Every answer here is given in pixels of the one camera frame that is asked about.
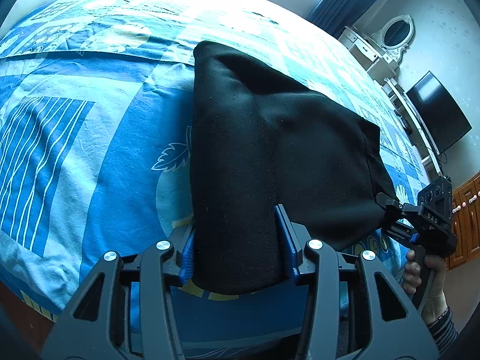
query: human hand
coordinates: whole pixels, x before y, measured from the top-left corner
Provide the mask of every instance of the human hand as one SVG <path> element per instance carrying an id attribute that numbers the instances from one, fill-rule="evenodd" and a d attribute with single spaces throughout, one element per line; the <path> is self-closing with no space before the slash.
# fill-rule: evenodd
<path id="1" fill-rule="evenodd" d="M 403 273 L 403 290 L 407 294 L 414 294 L 417 287 L 422 283 L 420 279 L 420 266 L 414 262 L 415 251 L 410 249 L 406 255 L 408 260 L 405 264 L 405 271 Z M 425 307 L 422 311 L 423 321 L 430 325 L 439 319 L 447 310 L 447 303 L 445 294 L 443 293 L 443 284 L 445 283 L 446 264 L 440 256 L 426 255 L 425 265 L 435 270 L 435 276 L 431 284 L 430 293 L 428 294 Z"/>

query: white dresser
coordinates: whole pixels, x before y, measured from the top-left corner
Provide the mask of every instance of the white dresser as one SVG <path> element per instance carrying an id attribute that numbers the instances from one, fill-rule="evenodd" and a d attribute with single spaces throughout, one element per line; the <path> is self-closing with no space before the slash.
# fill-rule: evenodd
<path id="1" fill-rule="evenodd" d="M 380 85 L 397 76 L 398 63 L 368 35 L 354 27 L 345 27 L 338 40 Z"/>

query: person's arm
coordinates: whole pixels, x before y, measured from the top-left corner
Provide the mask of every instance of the person's arm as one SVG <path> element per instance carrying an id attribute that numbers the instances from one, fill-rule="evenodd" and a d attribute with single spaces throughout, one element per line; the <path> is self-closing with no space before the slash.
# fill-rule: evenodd
<path id="1" fill-rule="evenodd" d="M 413 261 L 415 258 L 413 250 L 409 250 L 405 257 L 408 261 L 405 264 L 402 287 L 407 294 L 414 294 L 422 283 L 420 266 Z M 458 336 L 452 321 L 452 311 L 447 306 L 443 293 L 446 264 L 439 256 L 427 255 L 425 256 L 425 265 L 435 270 L 435 277 L 421 316 L 428 326 L 440 354 L 443 354 Z"/>

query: wooden floor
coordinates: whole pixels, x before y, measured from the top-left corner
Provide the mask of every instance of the wooden floor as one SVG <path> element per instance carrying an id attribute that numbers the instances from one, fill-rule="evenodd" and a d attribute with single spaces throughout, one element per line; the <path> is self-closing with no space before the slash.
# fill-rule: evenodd
<path id="1" fill-rule="evenodd" d="M 53 322 L 27 306 L 0 282 L 0 303 L 23 339 L 40 354 Z"/>

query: bed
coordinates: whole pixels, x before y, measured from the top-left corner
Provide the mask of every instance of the bed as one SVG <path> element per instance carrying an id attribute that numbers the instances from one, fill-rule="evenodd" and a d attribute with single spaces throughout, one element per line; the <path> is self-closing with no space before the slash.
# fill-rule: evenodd
<path id="1" fill-rule="evenodd" d="M 46 318 L 56 320 L 105 251 L 143 252 L 192 221 L 193 48 L 202 40 L 252 55 L 377 124 L 403 203 L 428 184 L 380 85 L 337 40 L 275 4 L 53 1 L 0 42 L 0 280 Z M 403 247 L 376 231 L 347 252 L 365 249 L 398 275 Z M 222 295 L 189 281 L 172 296 L 186 356 L 220 358 L 298 333 L 306 289 L 284 282 Z M 131 301 L 141 352 L 138 289 Z"/>

